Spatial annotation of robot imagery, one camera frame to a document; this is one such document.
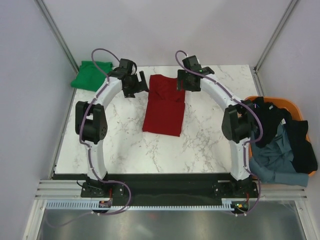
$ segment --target black garment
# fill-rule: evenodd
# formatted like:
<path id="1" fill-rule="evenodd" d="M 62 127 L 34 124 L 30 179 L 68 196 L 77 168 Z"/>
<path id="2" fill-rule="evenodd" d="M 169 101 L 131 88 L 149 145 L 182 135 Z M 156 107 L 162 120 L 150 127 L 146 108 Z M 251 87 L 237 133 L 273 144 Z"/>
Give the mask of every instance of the black garment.
<path id="1" fill-rule="evenodd" d="M 284 108 L 278 108 L 271 102 L 264 102 L 263 97 L 257 97 L 254 101 L 255 114 L 261 121 L 263 136 L 256 143 L 259 148 L 271 143 L 277 134 L 278 125 L 285 120 L 284 128 L 287 132 L 290 146 L 293 152 L 292 165 L 297 173 L 309 174 L 318 170 L 318 163 L 310 142 L 306 140 L 308 132 L 308 121 L 296 121 L 292 119 L 290 112 Z"/>

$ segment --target blue cloth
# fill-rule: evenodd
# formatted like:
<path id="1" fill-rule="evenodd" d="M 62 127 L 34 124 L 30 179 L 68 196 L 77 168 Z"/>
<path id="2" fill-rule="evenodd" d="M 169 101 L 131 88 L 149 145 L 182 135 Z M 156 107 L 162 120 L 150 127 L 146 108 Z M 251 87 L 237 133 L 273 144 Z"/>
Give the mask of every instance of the blue cloth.
<path id="1" fill-rule="evenodd" d="M 306 173 L 297 173 L 292 165 L 294 154 L 290 146 L 287 132 L 279 124 L 273 140 L 263 148 L 251 144 L 252 158 L 249 161 L 250 170 L 263 183 L 308 185 L 309 176 Z"/>

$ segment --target orange basket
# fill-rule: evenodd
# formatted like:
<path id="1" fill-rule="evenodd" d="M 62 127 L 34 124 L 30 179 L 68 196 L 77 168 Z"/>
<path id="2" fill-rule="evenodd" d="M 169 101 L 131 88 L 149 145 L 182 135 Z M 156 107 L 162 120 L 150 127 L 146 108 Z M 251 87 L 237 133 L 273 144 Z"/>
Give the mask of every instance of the orange basket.
<path id="1" fill-rule="evenodd" d="M 253 101 L 257 98 L 258 96 L 249 96 L 246 98 Z M 270 97 L 270 96 L 265 96 L 263 97 L 264 102 L 269 102 L 269 103 L 273 103 L 274 105 L 276 105 L 278 108 L 280 109 L 286 109 L 289 113 L 291 113 L 292 119 L 296 120 L 296 121 L 302 121 L 303 117 L 302 114 L 299 110 L 299 108 L 297 107 L 297 105 L 295 105 L 293 102 L 284 99 L 284 98 L 280 98 L 280 97 Z M 310 139 L 308 137 L 308 134 L 306 135 L 306 140 L 308 142 L 310 142 Z M 251 152 L 251 146 L 249 145 L 249 158 L 252 157 L 252 152 Z M 309 176 L 313 176 L 316 173 L 316 171 L 313 171 L 311 173 L 309 173 Z"/>

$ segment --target white marble table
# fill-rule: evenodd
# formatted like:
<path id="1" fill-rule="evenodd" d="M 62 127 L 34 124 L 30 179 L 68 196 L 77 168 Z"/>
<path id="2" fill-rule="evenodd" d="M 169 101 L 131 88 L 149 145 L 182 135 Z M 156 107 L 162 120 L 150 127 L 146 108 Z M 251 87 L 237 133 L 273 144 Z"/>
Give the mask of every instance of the white marble table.
<path id="1" fill-rule="evenodd" d="M 219 80 L 241 98 L 257 95 L 247 65 L 210 66 Z M 150 75 L 176 78 L 177 66 L 139 67 Z M 75 105 L 89 101 L 94 92 L 78 89 L 59 153 L 56 174 L 87 173 L 84 146 L 75 133 Z M 106 108 L 108 133 L 104 163 L 109 173 L 220 173 L 229 172 L 231 153 L 222 134 L 223 110 L 205 92 L 187 92 L 180 137 L 142 132 L 148 93 L 124 98 L 120 92 Z"/>

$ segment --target green towel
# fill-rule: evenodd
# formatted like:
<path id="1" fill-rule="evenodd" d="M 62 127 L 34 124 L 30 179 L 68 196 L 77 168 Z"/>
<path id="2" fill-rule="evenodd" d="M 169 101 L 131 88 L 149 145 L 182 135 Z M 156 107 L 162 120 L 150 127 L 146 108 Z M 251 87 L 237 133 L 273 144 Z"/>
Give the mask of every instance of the green towel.
<path id="1" fill-rule="evenodd" d="M 112 62 L 97 61 L 96 64 L 109 73 L 112 70 Z M 71 82 L 71 87 L 96 92 L 104 83 L 106 76 L 100 72 L 92 61 L 82 61 L 79 73 Z"/>

